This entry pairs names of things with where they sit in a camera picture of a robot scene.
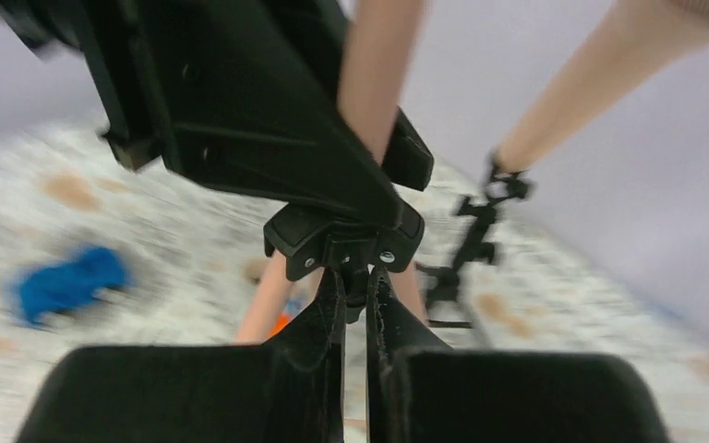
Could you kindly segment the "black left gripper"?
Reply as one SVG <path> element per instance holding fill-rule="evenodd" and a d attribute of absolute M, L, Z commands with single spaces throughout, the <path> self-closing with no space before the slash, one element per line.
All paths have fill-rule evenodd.
<path fill-rule="evenodd" d="M 0 1 L 31 49 L 82 52 L 118 162 L 162 159 L 210 189 L 416 230 L 397 194 L 434 160 L 404 115 L 374 165 L 334 105 L 347 25 L 335 1 Z"/>

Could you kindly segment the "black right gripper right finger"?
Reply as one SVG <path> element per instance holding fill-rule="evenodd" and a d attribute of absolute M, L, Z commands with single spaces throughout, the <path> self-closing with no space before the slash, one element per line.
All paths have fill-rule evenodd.
<path fill-rule="evenodd" d="M 666 442 L 636 369 L 605 353 L 456 350 L 392 294 L 367 289 L 372 442 Z"/>

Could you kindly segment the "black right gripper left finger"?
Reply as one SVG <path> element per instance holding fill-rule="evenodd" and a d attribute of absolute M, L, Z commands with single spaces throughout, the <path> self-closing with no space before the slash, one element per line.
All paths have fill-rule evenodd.
<path fill-rule="evenodd" d="M 260 345 L 87 346 L 45 379 L 20 442 L 340 442 L 343 282 Z"/>

